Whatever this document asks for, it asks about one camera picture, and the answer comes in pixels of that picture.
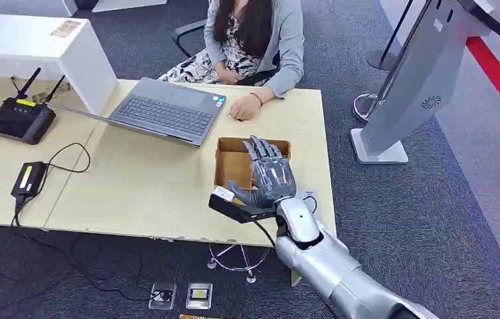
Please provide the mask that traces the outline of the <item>person's right hand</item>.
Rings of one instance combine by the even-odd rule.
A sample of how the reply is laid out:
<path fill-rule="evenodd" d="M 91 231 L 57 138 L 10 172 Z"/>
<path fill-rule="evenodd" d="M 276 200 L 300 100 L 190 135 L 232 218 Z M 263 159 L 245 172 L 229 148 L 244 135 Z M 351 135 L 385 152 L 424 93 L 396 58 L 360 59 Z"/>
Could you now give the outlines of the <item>person's right hand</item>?
<path fill-rule="evenodd" d="M 233 85 L 236 84 L 239 80 L 242 80 L 242 77 L 232 70 L 228 70 L 223 61 L 218 62 L 214 67 L 218 79 L 227 84 Z"/>

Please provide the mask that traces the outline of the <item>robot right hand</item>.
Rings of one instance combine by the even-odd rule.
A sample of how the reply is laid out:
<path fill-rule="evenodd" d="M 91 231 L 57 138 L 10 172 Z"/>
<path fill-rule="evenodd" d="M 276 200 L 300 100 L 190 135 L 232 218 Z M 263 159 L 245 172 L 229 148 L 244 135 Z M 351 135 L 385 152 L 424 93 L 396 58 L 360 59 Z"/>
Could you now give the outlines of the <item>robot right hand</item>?
<path fill-rule="evenodd" d="M 260 209 L 271 208 L 278 201 L 294 197 L 297 184 L 290 167 L 279 148 L 254 135 L 243 141 L 250 157 L 250 169 L 254 175 L 254 191 L 240 188 L 235 181 L 228 182 L 228 189 L 243 204 Z"/>

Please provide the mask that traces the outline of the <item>person's left hand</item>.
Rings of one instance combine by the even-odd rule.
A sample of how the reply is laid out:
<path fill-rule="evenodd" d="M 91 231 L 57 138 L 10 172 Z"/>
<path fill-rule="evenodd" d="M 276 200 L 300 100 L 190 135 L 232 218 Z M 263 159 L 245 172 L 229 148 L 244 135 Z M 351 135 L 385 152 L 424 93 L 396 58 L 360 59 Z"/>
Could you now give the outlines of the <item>person's left hand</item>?
<path fill-rule="evenodd" d="M 238 121 L 247 121 L 254 119 L 260 112 L 263 103 L 261 98 L 251 92 L 236 100 L 230 107 L 229 115 Z"/>

